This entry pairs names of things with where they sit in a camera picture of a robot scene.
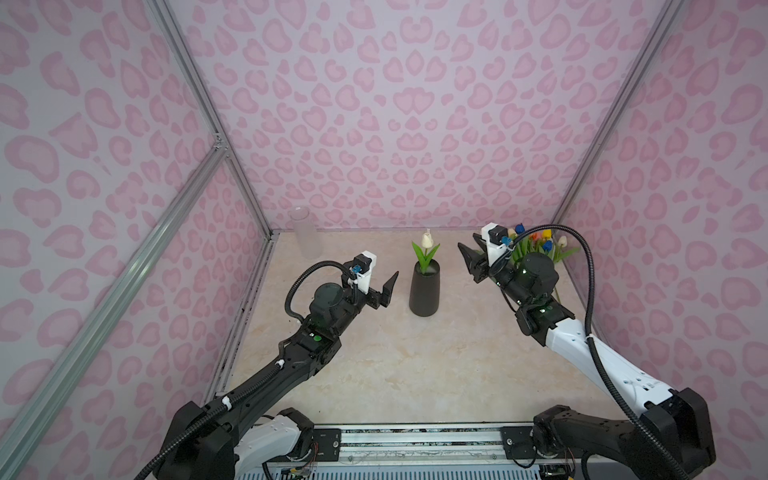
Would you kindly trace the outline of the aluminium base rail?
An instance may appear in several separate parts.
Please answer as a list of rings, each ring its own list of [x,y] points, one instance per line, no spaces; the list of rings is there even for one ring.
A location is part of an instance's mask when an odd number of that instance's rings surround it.
[[[251,428],[235,449],[236,475],[270,461],[416,462],[427,458],[496,461],[532,468],[542,459],[598,455],[640,479],[691,479],[680,430],[643,419],[609,420],[558,405],[530,423],[359,424],[302,427],[285,413]]]

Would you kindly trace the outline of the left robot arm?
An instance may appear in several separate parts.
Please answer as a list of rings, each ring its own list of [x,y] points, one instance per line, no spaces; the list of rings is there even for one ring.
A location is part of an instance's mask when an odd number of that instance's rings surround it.
[[[311,459],[313,423],[288,408],[266,413],[291,390],[330,363],[341,336],[367,307],[389,306],[398,277],[376,290],[374,254],[364,251],[346,263],[320,261],[289,288],[284,309],[298,320],[266,366],[203,406],[190,401],[173,416],[160,451],[137,473],[147,479],[236,479],[277,457]]]

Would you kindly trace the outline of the aluminium corner post right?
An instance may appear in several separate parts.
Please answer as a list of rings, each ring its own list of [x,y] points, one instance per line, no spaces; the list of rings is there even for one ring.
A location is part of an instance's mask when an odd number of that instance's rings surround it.
[[[665,42],[674,30],[687,4],[688,1],[684,0],[667,0],[662,4],[659,15],[650,28],[624,80],[620,84],[616,97],[608,108],[599,128],[596,130],[592,142],[587,148],[561,203],[552,217],[554,223],[562,223],[565,220],[590,171],[600,159],[608,140],[620,123],[624,112],[629,107],[633,96],[640,88],[656,57],[660,55]]]

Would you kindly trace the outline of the white tulip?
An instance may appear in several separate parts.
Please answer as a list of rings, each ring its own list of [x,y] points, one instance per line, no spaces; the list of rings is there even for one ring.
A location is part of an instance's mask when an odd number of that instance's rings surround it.
[[[552,260],[557,264],[579,251],[580,243],[576,241],[574,244],[571,244],[569,238],[566,235],[563,235],[555,241]]]
[[[417,257],[419,272],[426,275],[430,272],[430,265],[437,253],[440,245],[434,241],[430,229],[427,229],[421,236],[420,243],[412,243],[412,248]]]

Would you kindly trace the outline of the clear plastic cup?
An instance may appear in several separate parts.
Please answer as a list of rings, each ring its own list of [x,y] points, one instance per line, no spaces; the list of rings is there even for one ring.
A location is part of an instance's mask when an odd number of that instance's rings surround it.
[[[294,207],[289,211],[289,217],[302,255],[308,260],[319,258],[322,245],[309,208]]]

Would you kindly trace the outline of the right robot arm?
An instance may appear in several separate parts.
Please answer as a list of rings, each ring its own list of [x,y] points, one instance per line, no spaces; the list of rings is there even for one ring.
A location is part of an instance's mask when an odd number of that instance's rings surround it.
[[[512,309],[521,333],[558,354],[606,393],[622,420],[586,415],[556,405],[536,415],[530,451],[543,458],[580,453],[586,466],[600,456],[639,479],[693,479],[717,458],[706,400],[646,373],[594,334],[594,300],[579,320],[554,296],[559,281],[551,247],[524,248],[544,227],[513,230],[489,223],[459,244],[475,283],[491,280]]]

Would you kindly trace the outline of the aluminium frame left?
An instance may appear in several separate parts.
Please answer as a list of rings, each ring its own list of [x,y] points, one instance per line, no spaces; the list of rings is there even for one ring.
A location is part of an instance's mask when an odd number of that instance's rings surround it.
[[[130,479],[203,403],[262,232],[164,19],[1,5],[1,475]]]

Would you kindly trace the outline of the dark grey vase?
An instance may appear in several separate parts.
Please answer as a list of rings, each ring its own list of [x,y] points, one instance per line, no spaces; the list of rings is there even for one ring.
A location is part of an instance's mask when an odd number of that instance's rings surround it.
[[[419,317],[434,315],[440,304],[441,276],[440,265],[431,260],[425,273],[421,271],[419,263],[414,265],[410,294],[409,308]]]

